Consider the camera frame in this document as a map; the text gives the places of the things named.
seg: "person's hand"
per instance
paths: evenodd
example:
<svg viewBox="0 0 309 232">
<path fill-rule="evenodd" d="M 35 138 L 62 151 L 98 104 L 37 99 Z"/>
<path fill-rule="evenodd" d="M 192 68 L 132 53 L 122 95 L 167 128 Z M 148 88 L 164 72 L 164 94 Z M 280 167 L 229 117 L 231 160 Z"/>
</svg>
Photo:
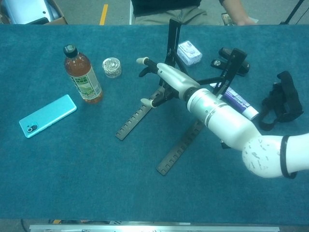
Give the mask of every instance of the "person's hand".
<svg viewBox="0 0 309 232">
<path fill-rule="evenodd" d="M 236 22 L 237 26 L 247 26 L 247 25 L 257 25 L 252 19 L 246 17 L 238 22 Z"/>
</svg>

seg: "black velcro strap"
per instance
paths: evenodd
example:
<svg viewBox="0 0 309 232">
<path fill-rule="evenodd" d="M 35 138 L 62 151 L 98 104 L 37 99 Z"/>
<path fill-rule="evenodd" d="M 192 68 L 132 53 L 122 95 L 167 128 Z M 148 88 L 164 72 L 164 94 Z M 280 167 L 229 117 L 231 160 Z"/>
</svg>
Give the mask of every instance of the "black velcro strap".
<svg viewBox="0 0 309 232">
<path fill-rule="evenodd" d="M 286 165 L 286 146 L 288 144 L 289 135 L 283 136 L 281 140 L 281 146 L 280 146 L 280 166 L 281 166 L 281 172 L 284 177 L 289 179 L 294 179 L 297 175 L 297 172 L 289 174 L 287 165 Z"/>
<path fill-rule="evenodd" d="M 288 71 L 279 73 L 277 77 L 281 83 L 275 83 L 269 97 L 262 101 L 262 111 L 259 115 L 259 126 L 263 130 L 270 131 L 277 122 L 290 122 L 298 118 L 302 113 L 302 105 L 298 98 L 298 92 Z M 270 110 L 276 113 L 276 119 L 272 123 L 265 123 L 263 119 Z"/>
</svg>

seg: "cardboard box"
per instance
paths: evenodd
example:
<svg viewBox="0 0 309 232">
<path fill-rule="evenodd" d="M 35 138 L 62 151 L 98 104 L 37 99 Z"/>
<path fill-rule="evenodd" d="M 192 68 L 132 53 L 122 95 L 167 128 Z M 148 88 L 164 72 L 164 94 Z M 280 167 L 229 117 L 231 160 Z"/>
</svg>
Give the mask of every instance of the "cardboard box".
<svg viewBox="0 0 309 232">
<path fill-rule="evenodd" d="M 51 22 L 45 23 L 45 25 L 65 25 L 65 24 L 68 24 L 64 15 L 63 15 L 63 12 L 61 11 L 61 9 L 57 5 L 57 3 L 54 0 L 48 0 L 48 3 L 58 12 L 60 18 L 55 19 Z M 2 7 L 0 8 L 0 23 L 3 23 L 3 24 L 10 24 L 11 23 L 10 19 L 5 14 L 5 10 Z"/>
</svg>

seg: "gray floor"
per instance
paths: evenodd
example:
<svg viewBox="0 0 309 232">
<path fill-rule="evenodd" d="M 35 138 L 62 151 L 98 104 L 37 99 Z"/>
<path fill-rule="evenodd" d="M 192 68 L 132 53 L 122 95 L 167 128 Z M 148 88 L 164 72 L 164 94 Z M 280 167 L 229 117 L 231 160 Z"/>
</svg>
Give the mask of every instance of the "gray floor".
<svg viewBox="0 0 309 232">
<path fill-rule="evenodd" d="M 129 23 L 129 0 L 56 0 L 56 2 L 69 24 L 98 25 L 104 4 L 108 4 L 105 25 L 127 25 Z M 258 19 L 259 24 L 277 25 L 287 19 L 298 0 L 243 0 L 242 2 L 248 15 Z M 290 24 L 295 24 L 308 7 L 309 0 L 306 0 Z M 225 11 L 219 1 L 202 0 L 201 8 L 207 10 L 216 24 L 223 25 L 221 13 Z M 309 24 L 309 12 L 298 23 Z M 48 220 L 25 220 L 25 227 L 28 228 L 30 224 L 46 223 Z M 280 226 L 280 230 L 282 232 L 309 232 L 309 227 Z M 0 231 L 22 232 L 23 229 L 19 219 L 1 219 Z"/>
</svg>

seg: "table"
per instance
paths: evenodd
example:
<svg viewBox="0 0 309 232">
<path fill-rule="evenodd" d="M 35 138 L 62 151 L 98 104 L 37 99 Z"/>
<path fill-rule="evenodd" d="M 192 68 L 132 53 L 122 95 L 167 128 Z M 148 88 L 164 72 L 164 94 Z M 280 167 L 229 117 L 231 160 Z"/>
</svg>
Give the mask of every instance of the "table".
<svg viewBox="0 0 309 232">
<path fill-rule="evenodd" d="M 173 99 L 151 110 L 123 141 L 117 130 L 158 88 L 158 77 L 139 78 L 136 58 L 163 62 L 168 26 L 0 26 L 0 218 L 308 225 L 309 172 L 294 180 L 263 179 L 244 166 L 241 153 L 222 150 L 204 129 L 166 176 L 155 169 L 195 121 Z M 182 26 L 202 61 L 195 79 L 218 76 L 210 66 L 218 50 L 248 53 L 251 69 L 231 87 L 261 108 L 276 75 L 288 70 L 304 114 L 262 134 L 309 131 L 309 26 Z M 75 44 L 92 62 L 103 90 L 99 104 L 83 102 L 65 73 L 63 46 Z M 122 76 L 109 79 L 101 64 L 117 57 Z M 77 111 L 34 137 L 18 121 L 69 94 Z"/>
</svg>

